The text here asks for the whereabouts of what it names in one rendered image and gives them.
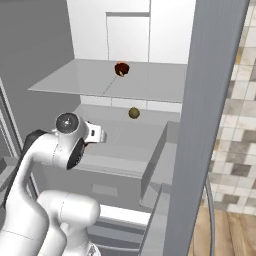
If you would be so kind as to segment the glass fridge rack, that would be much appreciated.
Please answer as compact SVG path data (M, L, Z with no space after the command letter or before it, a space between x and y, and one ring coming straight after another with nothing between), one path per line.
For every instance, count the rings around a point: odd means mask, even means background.
M129 62L129 72L119 77L115 64L108 60L75 59L30 90L135 100L183 100L187 65Z
M156 164L168 132L177 138L180 114L141 110L137 119L128 108L80 104L75 113L85 121L100 125L107 134L105 143L89 144L79 169L117 172L140 176L148 164Z

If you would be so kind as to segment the olive green round vegetable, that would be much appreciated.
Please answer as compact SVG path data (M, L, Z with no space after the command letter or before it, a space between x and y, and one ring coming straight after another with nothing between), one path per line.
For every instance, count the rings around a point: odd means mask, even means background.
M140 116L140 111L138 108L136 107L132 107L129 112L128 112L128 115L130 118L132 119L137 119L139 116Z

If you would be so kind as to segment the grey fridge drawer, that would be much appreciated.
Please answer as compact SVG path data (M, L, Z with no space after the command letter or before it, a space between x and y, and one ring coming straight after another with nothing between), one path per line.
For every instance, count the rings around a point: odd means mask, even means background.
M149 213L142 205L141 177L105 170L64 170L49 165L39 165L34 171L40 192L60 190L95 198L100 204Z

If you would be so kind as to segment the grey fridge door bin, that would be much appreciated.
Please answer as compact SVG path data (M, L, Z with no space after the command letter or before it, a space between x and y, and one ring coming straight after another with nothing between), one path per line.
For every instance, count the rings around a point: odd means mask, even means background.
M140 206L153 208L162 184L170 186L174 171L179 123L168 121L141 180Z

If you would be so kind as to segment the grey fridge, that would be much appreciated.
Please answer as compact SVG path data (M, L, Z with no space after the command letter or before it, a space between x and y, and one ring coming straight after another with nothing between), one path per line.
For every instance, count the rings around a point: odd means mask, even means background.
M31 91L72 60L188 64L196 0L0 0L0 92L19 158L80 104L179 113L181 102Z

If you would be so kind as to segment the grey fridge door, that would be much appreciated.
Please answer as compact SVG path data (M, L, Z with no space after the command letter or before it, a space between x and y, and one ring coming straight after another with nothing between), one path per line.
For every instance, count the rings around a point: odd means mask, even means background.
M187 256L250 0L196 0L163 256Z

